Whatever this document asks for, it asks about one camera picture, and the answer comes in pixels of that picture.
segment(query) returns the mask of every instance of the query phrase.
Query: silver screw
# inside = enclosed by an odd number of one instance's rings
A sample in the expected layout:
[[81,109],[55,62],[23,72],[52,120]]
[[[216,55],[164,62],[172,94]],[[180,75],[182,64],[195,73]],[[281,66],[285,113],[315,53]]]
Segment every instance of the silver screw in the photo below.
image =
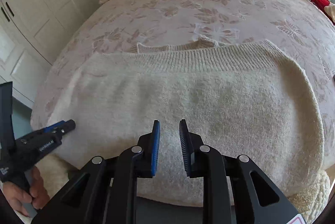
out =
[[247,163],[249,161],[249,157],[247,155],[241,155],[238,157],[241,162]]
[[134,153],[140,153],[142,151],[142,148],[136,145],[131,149],[131,151]]
[[208,145],[202,145],[202,146],[200,147],[200,150],[201,150],[202,152],[208,152],[208,151],[210,150],[210,148],[209,148]]
[[96,156],[92,159],[93,164],[99,164],[103,161],[103,159],[100,156]]

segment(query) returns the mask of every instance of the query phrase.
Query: pink floral bed sheet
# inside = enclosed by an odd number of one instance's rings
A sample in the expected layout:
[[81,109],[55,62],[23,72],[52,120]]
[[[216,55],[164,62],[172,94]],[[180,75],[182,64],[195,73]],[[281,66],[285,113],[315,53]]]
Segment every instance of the pink floral bed sheet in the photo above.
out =
[[269,39],[306,71],[319,102],[323,168],[335,163],[335,29],[308,0],[110,0],[78,30],[40,87],[31,125],[48,125],[63,87],[94,52],[181,45],[199,35],[227,44]]

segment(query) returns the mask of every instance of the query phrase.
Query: hand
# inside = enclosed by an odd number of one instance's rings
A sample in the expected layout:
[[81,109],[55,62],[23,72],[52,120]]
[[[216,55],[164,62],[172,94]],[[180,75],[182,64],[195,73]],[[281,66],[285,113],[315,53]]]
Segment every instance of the hand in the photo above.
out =
[[32,202],[35,209],[42,209],[50,200],[50,197],[44,188],[40,171],[37,167],[33,167],[31,175],[33,177],[33,182],[30,187],[30,195],[12,182],[5,182],[3,184],[3,194],[10,206],[25,216],[29,215],[23,208],[22,203]]

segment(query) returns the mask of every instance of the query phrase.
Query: triangular cutout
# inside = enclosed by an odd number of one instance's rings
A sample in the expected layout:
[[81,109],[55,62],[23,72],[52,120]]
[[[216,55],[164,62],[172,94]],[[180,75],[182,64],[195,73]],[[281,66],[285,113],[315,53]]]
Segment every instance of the triangular cutout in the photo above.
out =
[[279,196],[276,194],[276,192],[257,172],[251,172],[250,176],[256,190],[259,204],[262,207],[266,207],[279,201]]
[[68,189],[67,193],[61,198],[61,202],[73,208],[79,208],[89,177],[90,174],[84,173],[77,182]]

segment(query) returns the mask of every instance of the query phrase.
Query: black door handle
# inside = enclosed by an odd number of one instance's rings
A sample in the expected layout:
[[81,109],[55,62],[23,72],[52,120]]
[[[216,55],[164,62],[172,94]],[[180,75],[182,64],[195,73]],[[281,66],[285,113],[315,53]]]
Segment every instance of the black door handle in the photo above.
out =
[[8,5],[7,2],[6,2],[6,6],[7,6],[9,12],[11,13],[11,15],[14,17],[14,13],[13,13],[13,11],[11,10],[11,8],[10,8],[10,6]]
[[9,17],[7,16],[7,14],[5,13],[3,7],[1,7],[2,13],[4,14],[4,16],[6,17],[7,21],[10,22]]

